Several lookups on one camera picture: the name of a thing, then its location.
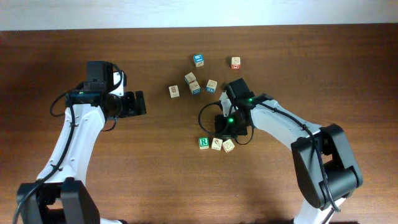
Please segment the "wooden block green N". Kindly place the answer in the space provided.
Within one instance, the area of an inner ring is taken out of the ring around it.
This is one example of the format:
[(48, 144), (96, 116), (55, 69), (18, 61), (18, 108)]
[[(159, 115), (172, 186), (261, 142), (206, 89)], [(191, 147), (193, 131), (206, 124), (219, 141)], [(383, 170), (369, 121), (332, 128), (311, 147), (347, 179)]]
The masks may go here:
[(235, 145), (234, 145), (234, 143), (232, 142), (231, 139), (228, 139), (228, 140), (223, 141), (222, 147), (223, 147), (224, 151), (226, 153), (228, 153), (228, 152), (232, 151), (235, 148)]

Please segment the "wooden block blue K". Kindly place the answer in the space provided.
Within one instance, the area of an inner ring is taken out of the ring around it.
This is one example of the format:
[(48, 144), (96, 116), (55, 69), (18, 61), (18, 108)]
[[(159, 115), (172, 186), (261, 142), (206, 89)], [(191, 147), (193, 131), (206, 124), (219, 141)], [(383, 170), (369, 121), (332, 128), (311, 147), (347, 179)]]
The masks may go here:
[(213, 138), (211, 143), (211, 148), (220, 151), (223, 145), (223, 140), (218, 138)]

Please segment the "wooden block green R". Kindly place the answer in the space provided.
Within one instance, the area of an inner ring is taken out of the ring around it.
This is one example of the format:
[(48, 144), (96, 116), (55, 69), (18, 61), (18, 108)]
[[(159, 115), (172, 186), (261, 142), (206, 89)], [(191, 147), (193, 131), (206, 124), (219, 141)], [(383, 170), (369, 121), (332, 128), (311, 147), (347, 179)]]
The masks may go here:
[(200, 149), (208, 149), (210, 146), (209, 139), (207, 137), (199, 138), (198, 143)]

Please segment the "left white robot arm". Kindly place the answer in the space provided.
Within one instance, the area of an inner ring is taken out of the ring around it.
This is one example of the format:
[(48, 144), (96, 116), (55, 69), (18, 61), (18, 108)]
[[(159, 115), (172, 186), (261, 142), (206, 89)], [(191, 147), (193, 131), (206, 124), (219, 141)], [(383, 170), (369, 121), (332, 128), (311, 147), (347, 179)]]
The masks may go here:
[(72, 90), (65, 99), (58, 141), (36, 181), (20, 185), (14, 223), (110, 223), (85, 187), (88, 165), (107, 119), (144, 115), (144, 94)]

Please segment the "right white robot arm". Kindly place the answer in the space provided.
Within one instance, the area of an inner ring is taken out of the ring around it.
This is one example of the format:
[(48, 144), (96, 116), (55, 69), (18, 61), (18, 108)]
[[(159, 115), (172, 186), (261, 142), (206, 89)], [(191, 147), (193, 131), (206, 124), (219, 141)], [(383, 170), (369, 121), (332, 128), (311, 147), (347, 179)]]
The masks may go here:
[(298, 187), (304, 197), (291, 223), (329, 223), (340, 205), (363, 184), (363, 175), (343, 129), (323, 127), (289, 112), (263, 94), (222, 93), (215, 103), (216, 135), (236, 139), (247, 128), (270, 134), (292, 153)]

